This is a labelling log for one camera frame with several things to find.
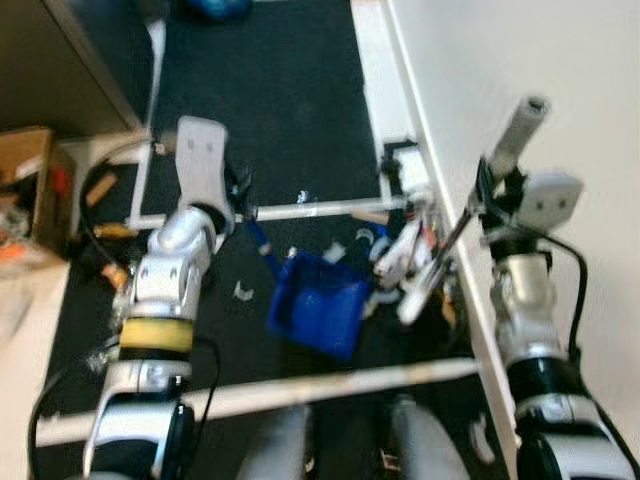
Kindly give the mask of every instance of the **wire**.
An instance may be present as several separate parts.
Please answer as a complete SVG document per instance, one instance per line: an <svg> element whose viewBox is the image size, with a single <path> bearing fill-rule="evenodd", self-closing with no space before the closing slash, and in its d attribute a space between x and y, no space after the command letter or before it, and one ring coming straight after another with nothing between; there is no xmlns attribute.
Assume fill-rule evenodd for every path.
<svg viewBox="0 0 640 480"><path fill-rule="evenodd" d="M40 419L42 408L45 405L46 401L49 399L51 393L60 384L60 382L68 378L69 375L71 375L76 369L87 367L88 360L90 360L97 354L104 353L115 345L117 345L117 340L114 340L113 338L107 340L107 342L101 347L91 350L86 355L77 358L75 361L68 363L66 366L62 367L51 376L49 381L42 388L42 391L40 392L40 395L38 395L38 398L33 405L33 409L31 410L31 416L29 418L29 431L27 434L27 458L29 462L29 470L31 471L31 478L33 480L38 480L40 478L40 469L36 451L36 435L38 420Z"/></svg>
<svg viewBox="0 0 640 480"><path fill-rule="evenodd" d="M609 430L609 433L613 437L613 440L618 445L618 448L620 448L620 451L627 459L627 462L629 462L629 465L633 470L634 476L636 477L636 479L640 480L640 465L638 464L637 460L633 456L633 453L631 452L629 445L627 445L624 438L620 434L620 431L616 428L615 424L613 423L613 421L611 420L607 412L598 403L595 397L591 394L589 388L585 384L584 379L582 377L582 371L581 371L581 365L580 365L581 350L580 350L580 347L578 347L577 345L577 337L578 337L578 329L580 327L580 319L582 317L582 310L584 309L584 302L586 298L587 284L589 279L589 270L588 270L587 262L584 256L580 252L578 252L575 248L571 247L570 245L563 242L562 240L559 240L535 228L531 228L526 225L522 225L520 223L514 222L504 210L500 209L495 205L486 204L486 208L488 213L498 217L505 224L506 227L516 230L522 234L534 236L536 238L549 242L559 247L560 249L568 252L569 254L571 254L575 258L576 262L578 263L578 267L580 270L580 279L579 279L578 294L576 299L576 307L573 313L573 320L571 322L571 331L569 333L569 342L567 347L569 361L576 367L582 389L584 390L587 397L593 402L596 409L598 410L598 415L600 416L602 423Z"/></svg>
<svg viewBox="0 0 640 480"><path fill-rule="evenodd" d="M578 263L579 269L579 280L578 280L578 293L576 295L576 306L573 311L573 319L571 321L571 330L569 333L569 342L567 346L567 351L569 354L569 360L571 363L576 365L578 368L580 367L580 348L577 344L578 338L578 330L580 328L580 320L582 318L582 311L584 310L584 302L587 296L587 285L589 282L589 268L587 266L587 261L584 256L578 252L571 245L559 240L556 237L553 237L545 232L542 232L538 229L528 227L518 222L514 222L513 219L501 208L486 204L487 212L491 215L494 215L502 221L502 223L512 230L520 232L527 236L533 236L535 238L539 238L544 240L556 247L564 250L573 256Z"/></svg>
<svg viewBox="0 0 640 480"><path fill-rule="evenodd" d="M200 447L200 442L202 440L202 434L204 432L204 424L207 421L207 415L209 414L209 409L211 408L211 401L213 400L213 394L218 386L218 381L220 380L220 348L215 340L207 337L201 337L196 335L194 337L194 342L196 344L201 344L208 347L213 353L213 357L216 362L216 374L213 377L213 381L211 386L209 387L209 396L207 397L207 403L205 404L204 411L202 412L202 418L200 420L200 425L198 426L198 431L196 432L195 441L193 443L193 458L195 458L195 453Z"/></svg>
<svg viewBox="0 0 640 480"><path fill-rule="evenodd" d="M116 147L108 151L104 155L102 155L97 160L95 165L93 165L87 172L87 176L82 182L82 188L80 189L80 226L84 229L85 233L89 237L89 240L91 241L95 249L98 251L98 253L102 255L107 262L117 265L120 269L127 272L128 274L130 274L130 271L127 265L124 264L124 262L121 262L120 260L118 260L116 256L113 255L113 253L111 253L109 249L107 249L107 247L105 247L105 245L98 239L95 232L93 231L94 225L93 225L93 222L91 221L91 216L89 212L90 208L89 208L89 205L87 204L87 194L89 193L89 190L93 187L95 181L97 180L98 174L105 169L105 166L107 165L107 163L114 156L122 152L131 150L132 148L135 148L137 146L143 145L145 143L149 143L153 145L155 141L153 139L146 139L146 138L141 140L136 140L134 142L129 142L125 145L120 145L119 147Z"/></svg>

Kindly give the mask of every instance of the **small white plastic piece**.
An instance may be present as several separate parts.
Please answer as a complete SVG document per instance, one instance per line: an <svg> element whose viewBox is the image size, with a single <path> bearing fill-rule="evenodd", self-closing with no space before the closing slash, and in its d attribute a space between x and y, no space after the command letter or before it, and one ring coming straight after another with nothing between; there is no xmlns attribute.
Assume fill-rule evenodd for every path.
<svg viewBox="0 0 640 480"><path fill-rule="evenodd" d="M478 459L485 465L490 465L496 461L496 454L487 440L487 419L484 413L480 414L480 419L469 425L469 437L471 446L476 452Z"/></svg>
<svg viewBox="0 0 640 480"><path fill-rule="evenodd" d="M329 262L330 264L335 265L346 254L347 254L347 249L344 248L342 244L338 242L333 242L331 246L324 251L322 258L324 258L326 262Z"/></svg>
<svg viewBox="0 0 640 480"><path fill-rule="evenodd" d="M373 242L375 241L373 232L368 228L361 228L356 232L356 240L360 240L361 238L366 238L367 240L369 240L370 246L372 246Z"/></svg>
<svg viewBox="0 0 640 480"><path fill-rule="evenodd" d="M236 283L236 288L234 288L233 290L234 298L237 298L241 302L249 302L253 300L253 294L254 294L253 289L243 290L242 284L240 283L240 280L238 280L238 283Z"/></svg>

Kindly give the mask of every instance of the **black carpet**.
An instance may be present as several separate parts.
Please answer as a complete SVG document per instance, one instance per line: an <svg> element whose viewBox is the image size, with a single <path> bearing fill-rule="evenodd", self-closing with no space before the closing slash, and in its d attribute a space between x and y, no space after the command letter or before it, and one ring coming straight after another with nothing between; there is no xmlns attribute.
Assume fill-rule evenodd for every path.
<svg viewBox="0 0 640 480"><path fill-rule="evenodd" d="M363 78L345 0L258 3L246 21L212 25L176 12L167 32L154 131L174 131L182 115L223 123L230 135L228 161L254 176L252 200L261 205L295 203L306 190L319 201L375 197L379 194L375 154ZM179 197L171 155L153 159L144 213L170 212ZM132 167L118 167L120 181L95 209L100 221L127 216L135 178ZM367 268L355 233L365 225L349 217L265 223L276 254L290 246L321 253L339 241L349 247L345 262ZM128 246L139 255L144 239ZM103 341L109 332L112 291L85 248L69 275L49 373ZM236 282L254 289L241 302ZM381 308L361 332L354 358L346 364L273 336L266 317L275 280L239 228L216 257L202 293L198 334L215 338L222 352L221 385L401 364L430 358L446 341L437 308L428 309L413 331L401 331L394 308ZM469 355L468 337L456 346ZM208 386L211 363L194 351L192 388ZM95 408L101 379L89 374L68 382L45 409L50 414ZM506 478L501 460L480 464L471 449L469 422L487 406L479 379L409 389L428 404L449 431L472 478ZM378 448L388 435L388 405L400 391L381 392L314 406L319 479L384 478ZM212 422L195 460L191 478L232 479L268 413ZM498 453L492 428L489 440ZM46 479L80 470L80 444L39 449Z"/></svg>

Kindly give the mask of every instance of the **white bar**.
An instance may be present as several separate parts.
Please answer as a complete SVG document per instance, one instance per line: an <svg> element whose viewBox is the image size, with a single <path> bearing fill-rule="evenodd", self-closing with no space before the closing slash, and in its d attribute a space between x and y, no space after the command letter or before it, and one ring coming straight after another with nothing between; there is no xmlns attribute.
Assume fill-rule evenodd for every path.
<svg viewBox="0 0 640 480"><path fill-rule="evenodd" d="M243 415L409 385L454 380L477 372L475 360L454 359L357 370L350 373L229 385L216 390L207 419ZM199 390L184 396L185 402L193 405L196 418L200 418L204 412L208 393L208 390ZM38 425L37 445L45 447L86 440L91 431L93 417L94 412L84 412L41 420Z"/></svg>
<svg viewBox="0 0 640 480"><path fill-rule="evenodd" d="M140 229L138 221L140 220L140 209L142 208L142 200L144 191L147 186L147 176L149 174L149 163L151 161L151 146L148 147L147 155L140 157L138 161L138 171L136 172L136 185L133 189L133 198L131 199L131 211L126 224L134 230Z"/></svg>
<svg viewBox="0 0 640 480"><path fill-rule="evenodd" d="M301 205L274 205L258 207L258 221L293 220L296 218L330 217L334 215L350 215L353 212L385 212L404 208L407 199L402 196L391 197L389 200L380 198L365 198L362 200L338 200L335 202L303 203ZM152 230L161 227L167 216L144 215L134 222L130 217L127 225L134 230ZM236 216L236 222L242 222L242 216Z"/></svg>
<svg viewBox="0 0 640 480"><path fill-rule="evenodd" d="M402 196L389 200L366 198L362 200L340 200L335 202L304 203L301 205L276 205L258 207L258 221L290 220L294 218L330 217L350 215L357 211L384 212L404 208L407 199Z"/></svg>

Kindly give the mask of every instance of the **orange object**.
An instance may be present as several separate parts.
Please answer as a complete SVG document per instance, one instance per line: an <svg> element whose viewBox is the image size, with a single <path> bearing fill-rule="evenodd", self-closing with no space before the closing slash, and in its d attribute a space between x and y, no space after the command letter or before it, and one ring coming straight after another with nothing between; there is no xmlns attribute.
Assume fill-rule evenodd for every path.
<svg viewBox="0 0 640 480"><path fill-rule="evenodd" d="M6 247L0 247L0 261L15 260L24 256L27 253L27 248L19 243L13 243Z"/></svg>
<svg viewBox="0 0 640 480"><path fill-rule="evenodd" d="M112 172L105 174L98 182L93 186L89 193L87 193L86 201L89 207L93 207L100 200L102 200L109 190L113 188L113 186L117 183L118 177Z"/></svg>
<svg viewBox="0 0 640 480"><path fill-rule="evenodd" d="M127 272L125 272L121 268L118 268L118 266L114 265L113 263L104 266L104 268L102 269L102 275L106 277L107 280L109 280L109 283L116 290L124 288L124 286L127 284Z"/></svg>

